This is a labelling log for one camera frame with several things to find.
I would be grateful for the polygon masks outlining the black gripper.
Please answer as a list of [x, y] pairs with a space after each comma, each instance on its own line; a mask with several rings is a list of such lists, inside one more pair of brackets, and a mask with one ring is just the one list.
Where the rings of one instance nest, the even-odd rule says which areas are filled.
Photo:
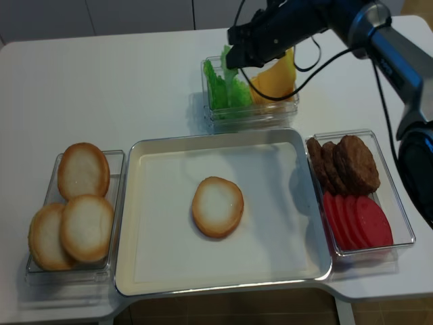
[[225, 57], [230, 70], [262, 67], [285, 56], [287, 49], [328, 29], [331, 1], [268, 1], [246, 24], [227, 31], [231, 49]]

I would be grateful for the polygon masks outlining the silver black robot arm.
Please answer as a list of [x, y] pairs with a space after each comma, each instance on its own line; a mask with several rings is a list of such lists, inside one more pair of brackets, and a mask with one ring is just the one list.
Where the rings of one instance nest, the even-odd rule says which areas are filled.
[[230, 69], [262, 67], [287, 49], [334, 31], [357, 58], [369, 58], [405, 109], [390, 141], [402, 183], [426, 223], [432, 222], [432, 57], [392, 27], [379, 1], [269, 1], [247, 24], [228, 30]]

